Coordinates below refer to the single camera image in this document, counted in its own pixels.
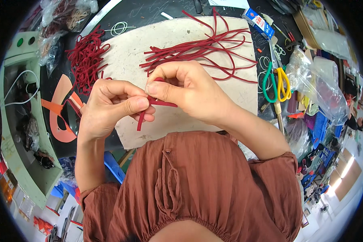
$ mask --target yellow scissors handle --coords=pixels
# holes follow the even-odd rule
[[[280,102],[283,102],[287,99],[290,99],[292,97],[292,92],[290,91],[290,83],[288,80],[288,77],[286,76],[284,70],[282,70],[281,67],[278,67],[277,69],[277,75],[278,75],[278,81],[277,81],[277,99]],[[284,83],[283,83],[283,77],[285,78],[286,81],[286,92],[284,89]]]

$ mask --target green button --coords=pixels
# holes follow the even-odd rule
[[[20,47],[23,44],[23,38],[20,38],[20,40],[17,42],[17,47]]]

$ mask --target tangled red cord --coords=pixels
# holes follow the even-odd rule
[[[164,79],[161,78],[161,77],[157,77],[154,81],[164,81]],[[148,95],[147,98],[149,100],[149,104],[150,105],[170,106],[170,107],[175,107],[175,108],[178,107],[174,103],[169,103],[169,102],[164,102],[164,101],[156,100],[156,98],[153,98],[150,95]],[[144,121],[144,114],[145,114],[145,111],[142,111],[140,113],[139,123],[137,124],[137,131],[141,131],[141,125],[142,125],[142,122]]]
[[[202,64],[202,63],[201,63],[201,65],[218,68],[221,71],[223,71],[225,74],[228,75],[225,78],[213,77],[214,80],[227,80],[227,79],[233,77],[233,78],[243,80],[243,81],[246,81],[246,82],[257,83],[256,81],[246,80],[246,79],[243,79],[241,77],[235,76],[235,71],[236,70],[249,69],[249,68],[254,67],[256,65],[256,63],[258,63],[255,60],[248,59],[248,58],[246,58],[244,56],[241,56],[241,55],[231,51],[231,49],[237,48],[237,47],[243,45],[244,43],[252,43],[250,41],[245,41],[245,36],[243,36],[243,40],[234,40],[233,39],[234,37],[236,37],[238,34],[241,34],[241,33],[246,32],[246,33],[251,34],[251,32],[248,31],[248,28],[235,29],[235,30],[229,31],[229,26],[228,26],[226,20],[215,10],[215,7],[213,7],[213,15],[214,15],[214,23],[215,23],[214,28],[215,29],[213,27],[211,27],[210,25],[208,25],[207,23],[204,23],[204,22],[200,21],[199,19],[193,17],[192,15],[188,14],[184,10],[182,12],[185,15],[187,15],[188,17],[190,17],[190,18],[194,19],[195,21],[197,21],[197,22],[207,26],[208,28],[210,28],[211,31],[213,32],[213,35],[209,36],[209,35],[205,34],[206,36],[208,36],[208,39],[185,42],[185,43],[175,45],[175,46],[172,46],[172,47],[169,47],[169,48],[164,48],[164,49],[160,49],[160,48],[157,48],[157,47],[154,47],[154,46],[150,46],[151,51],[144,52],[144,54],[153,54],[152,56],[148,57],[145,60],[145,61],[150,61],[150,62],[140,64],[140,66],[142,68],[146,68],[145,71],[148,73],[147,74],[148,77],[153,72],[153,70],[158,65],[160,65],[162,63],[171,62],[171,61],[189,61],[189,60],[194,60],[194,59],[197,59],[197,58],[204,58],[204,59],[208,60],[209,62],[211,62],[212,65]],[[216,29],[217,29],[216,15],[218,15],[223,20],[224,24],[226,25],[227,32],[224,32],[222,34],[217,34],[216,33]],[[225,48],[221,44],[221,42],[240,42],[240,43],[235,45],[235,46]],[[215,44],[215,43],[218,44],[221,48],[213,46],[213,44]],[[225,52],[229,56],[233,67],[232,68],[221,67],[217,63],[215,63],[214,61],[212,61],[211,59],[206,57],[206,55],[208,55],[210,53],[213,53],[215,51]],[[248,66],[248,67],[238,67],[238,68],[236,68],[232,55],[236,55],[238,57],[241,57],[241,58],[243,58],[243,59],[245,59],[247,61],[252,62],[253,64],[251,66]]]
[[[105,31],[99,27],[85,37],[78,36],[75,48],[65,51],[75,77],[73,88],[76,86],[80,94],[87,96],[98,79],[97,72],[107,66],[99,67],[103,60],[100,56],[110,48],[110,44],[101,47],[100,37]]]

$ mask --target person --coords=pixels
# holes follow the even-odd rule
[[[359,117],[358,120],[356,120],[356,118],[352,115],[353,114],[353,105],[354,105],[354,102],[351,101],[351,103],[349,104],[348,119],[345,122],[345,124],[348,127],[352,128],[353,130],[363,131],[363,117]]]
[[[155,82],[162,77],[166,82]],[[226,130],[169,133],[138,148],[122,185],[107,183],[104,141],[130,115],[155,120],[151,95]],[[196,61],[159,65],[145,91],[96,81],[78,133],[75,177],[84,241],[293,241],[300,230],[297,160],[281,132],[236,105]]]

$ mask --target scissors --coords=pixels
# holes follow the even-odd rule
[[[271,40],[269,40],[270,43],[270,54],[271,54],[271,62],[269,62],[269,66],[266,70],[266,74],[264,76],[264,79],[262,80],[262,92],[266,98],[266,100],[270,103],[275,103],[277,100],[280,102],[284,102],[287,99],[290,99],[292,97],[292,93],[290,91],[290,83],[288,80],[288,77],[285,74],[285,71],[283,70],[283,65],[279,59],[276,58],[276,54],[273,51],[273,45],[271,43]],[[277,72],[277,85],[276,81],[274,79],[273,70]],[[270,99],[266,92],[266,82],[270,75],[272,86],[274,90],[274,98]],[[286,81],[287,89],[285,91],[283,79]]]
[[[289,79],[285,74],[281,61],[278,58],[276,58],[276,53],[273,50],[274,46],[271,40],[269,40],[269,44],[270,44],[270,54],[272,57],[272,67],[277,72],[277,99],[280,102],[284,102],[285,100],[290,99],[292,97],[292,92],[290,91]],[[284,79],[286,82],[286,91],[284,88],[284,82],[283,82]]]

